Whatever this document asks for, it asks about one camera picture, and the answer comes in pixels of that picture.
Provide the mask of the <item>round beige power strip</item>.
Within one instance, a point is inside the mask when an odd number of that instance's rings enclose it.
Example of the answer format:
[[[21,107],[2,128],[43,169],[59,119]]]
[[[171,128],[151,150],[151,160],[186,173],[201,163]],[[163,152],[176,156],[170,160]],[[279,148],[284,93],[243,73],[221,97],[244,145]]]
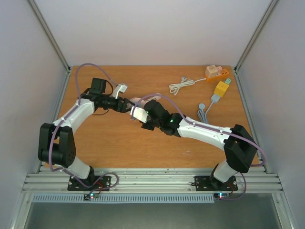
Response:
[[[141,101],[139,102],[139,100],[140,100],[140,98],[138,98],[138,97],[133,97],[132,99],[130,99],[130,101],[131,101],[132,103],[137,104],[137,107],[143,108],[144,105],[145,105],[145,103],[146,103],[146,101],[145,101],[145,100],[141,100]]]

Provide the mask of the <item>yellow cube socket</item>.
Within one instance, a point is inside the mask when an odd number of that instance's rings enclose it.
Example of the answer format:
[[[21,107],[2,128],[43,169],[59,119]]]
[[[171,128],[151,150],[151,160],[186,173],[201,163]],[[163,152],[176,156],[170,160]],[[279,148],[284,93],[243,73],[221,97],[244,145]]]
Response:
[[[229,84],[227,84],[223,81],[220,81],[217,84],[213,93],[219,97],[223,97],[228,88],[229,88]]]

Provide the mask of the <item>green small plug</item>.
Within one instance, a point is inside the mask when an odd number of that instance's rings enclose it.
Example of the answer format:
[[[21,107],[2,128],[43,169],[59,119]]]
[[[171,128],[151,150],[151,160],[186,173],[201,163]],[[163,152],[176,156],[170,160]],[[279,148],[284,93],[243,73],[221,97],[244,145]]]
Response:
[[[231,79],[227,78],[227,79],[225,80],[225,83],[229,85],[229,84],[231,83]]]

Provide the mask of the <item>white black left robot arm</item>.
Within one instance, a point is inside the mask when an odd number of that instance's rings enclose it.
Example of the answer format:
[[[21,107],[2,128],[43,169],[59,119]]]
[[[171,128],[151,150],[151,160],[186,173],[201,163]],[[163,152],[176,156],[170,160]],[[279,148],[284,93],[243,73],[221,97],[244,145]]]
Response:
[[[74,177],[85,190],[94,188],[97,180],[93,168],[76,156],[75,132],[99,108],[126,113],[133,106],[133,102],[119,96],[127,90],[126,84],[112,86],[112,92],[106,94],[108,84],[108,80],[93,78],[91,86],[78,93],[68,112],[53,123],[44,123],[40,127],[39,160],[47,163],[52,172],[63,171]]]

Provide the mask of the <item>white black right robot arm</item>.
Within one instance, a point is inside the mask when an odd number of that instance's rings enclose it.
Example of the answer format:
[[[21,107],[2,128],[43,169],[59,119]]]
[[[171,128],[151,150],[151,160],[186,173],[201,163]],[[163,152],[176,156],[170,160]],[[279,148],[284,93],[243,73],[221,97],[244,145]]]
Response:
[[[142,128],[159,128],[166,135],[199,140],[224,151],[225,160],[215,166],[209,177],[214,190],[223,188],[236,173],[249,171],[257,149],[243,126],[229,128],[201,123],[179,113],[169,113],[156,100],[147,102],[143,108],[147,120]]]

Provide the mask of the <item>beige cube plug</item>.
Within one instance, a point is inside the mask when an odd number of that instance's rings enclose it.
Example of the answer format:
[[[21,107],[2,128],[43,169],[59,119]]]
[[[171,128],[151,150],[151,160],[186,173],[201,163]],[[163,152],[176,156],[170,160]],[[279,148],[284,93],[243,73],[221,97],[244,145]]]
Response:
[[[215,65],[209,65],[205,69],[205,74],[207,77],[215,77],[218,74],[218,69]]]

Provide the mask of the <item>pink small plug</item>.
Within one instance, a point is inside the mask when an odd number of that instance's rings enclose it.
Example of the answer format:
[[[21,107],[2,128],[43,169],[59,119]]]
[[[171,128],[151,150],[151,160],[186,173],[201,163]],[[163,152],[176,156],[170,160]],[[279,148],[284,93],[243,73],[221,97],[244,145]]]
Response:
[[[217,66],[216,68],[217,68],[217,71],[219,71],[219,72],[222,70],[221,66]]]

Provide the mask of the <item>orange power strip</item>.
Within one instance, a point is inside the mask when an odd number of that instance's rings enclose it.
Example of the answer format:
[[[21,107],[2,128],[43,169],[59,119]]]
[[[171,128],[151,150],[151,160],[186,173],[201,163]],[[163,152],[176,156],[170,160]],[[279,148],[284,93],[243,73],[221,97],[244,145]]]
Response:
[[[218,74],[215,77],[209,78],[206,76],[206,74],[204,76],[205,76],[207,82],[212,82],[215,80],[221,80],[221,79],[227,77],[228,75],[229,75],[229,71],[227,69],[222,68],[222,70],[220,72],[218,72]]]

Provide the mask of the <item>left controller board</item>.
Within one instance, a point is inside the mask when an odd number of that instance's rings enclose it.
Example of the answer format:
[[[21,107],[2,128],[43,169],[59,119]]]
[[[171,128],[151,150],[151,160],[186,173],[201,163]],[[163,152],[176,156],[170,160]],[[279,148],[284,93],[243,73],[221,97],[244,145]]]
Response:
[[[83,195],[83,200],[84,201],[92,201],[92,200],[94,200],[98,197],[99,197],[99,194],[95,194],[95,193],[84,194]]]

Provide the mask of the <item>controller board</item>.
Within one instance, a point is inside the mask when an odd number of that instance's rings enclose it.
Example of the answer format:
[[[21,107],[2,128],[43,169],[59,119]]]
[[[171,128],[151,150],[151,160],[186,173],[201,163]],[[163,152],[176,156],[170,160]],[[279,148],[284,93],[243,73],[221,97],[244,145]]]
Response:
[[[214,193],[214,198],[215,199],[225,199],[225,198],[230,198],[231,195],[232,195],[232,193],[224,193],[224,192]]]
[[[95,193],[84,194],[83,195],[83,200],[84,201],[92,201],[92,200],[94,200],[98,197],[99,197],[99,194],[95,194]]]

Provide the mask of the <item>right controller board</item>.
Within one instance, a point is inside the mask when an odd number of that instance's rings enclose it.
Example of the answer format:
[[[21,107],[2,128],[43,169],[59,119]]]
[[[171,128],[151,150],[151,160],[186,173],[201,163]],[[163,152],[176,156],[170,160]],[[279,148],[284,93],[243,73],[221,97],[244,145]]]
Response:
[[[231,195],[232,195],[232,193],[224,193],[224,192],[214,193],[214,198],[215,199],[225,199],[225,198],[230,198]]]

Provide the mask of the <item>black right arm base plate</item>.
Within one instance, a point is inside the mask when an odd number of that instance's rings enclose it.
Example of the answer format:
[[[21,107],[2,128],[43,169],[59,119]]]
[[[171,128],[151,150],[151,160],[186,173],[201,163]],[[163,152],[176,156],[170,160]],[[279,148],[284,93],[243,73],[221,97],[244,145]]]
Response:
[[[237,181],[235,176],[229,178],[225,183],[218,180],[212,182],[210,176],[195,176],[191,186],[195,187],[196,191],[237,191]]]

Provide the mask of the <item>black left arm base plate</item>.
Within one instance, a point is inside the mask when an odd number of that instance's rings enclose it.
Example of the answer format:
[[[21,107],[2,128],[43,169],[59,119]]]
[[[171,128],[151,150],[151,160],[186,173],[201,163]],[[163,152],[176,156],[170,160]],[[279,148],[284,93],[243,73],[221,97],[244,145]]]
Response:
[[[99,176],[89,175],[87,179],[77,180],[75,178],[70,177],[68,182],[68,191],[92,191],[92,190],[102,190],[109,191],[110,185],[112,184],[111,176],[103,176],[99,178]]]

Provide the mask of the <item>aluminium rail frame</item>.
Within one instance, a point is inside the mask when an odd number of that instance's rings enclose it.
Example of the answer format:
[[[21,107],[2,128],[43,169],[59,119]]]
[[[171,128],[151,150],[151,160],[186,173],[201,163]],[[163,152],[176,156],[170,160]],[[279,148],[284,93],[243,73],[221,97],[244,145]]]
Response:
[[[202,80],[206,66],[102,66],[114,81],[128,88],[122,98],[160,93],[173,101],[182,113],[198,121],[199,103],[208,103],[217,82]],[[224,98],[208,112],[212,125],[233,128],[243,125],[250,131],[232,68]],[[168,85],[181,77],[200,80],[180,89],[174,96]],[[76,156],[95,170],[96,176],[109,175],[112,184],[101,194],[212,194],[222,191],[196,191],[195,176],[209,176],[225,159],[224,151],[191,138],[169,136],[160,129],[141,128],[129,112],[109,109],[96,111],[74,134]],[[26,175],[21,191],[21,213],[15,228],[30,229],[296,229],[279,175],[267,165],[250,167],[248,173],[235,175],[238,190],[233,200],[213,203],[35,203],[35,194],[89,194],[68,191],[70,175],[52,172],[39,165]]]

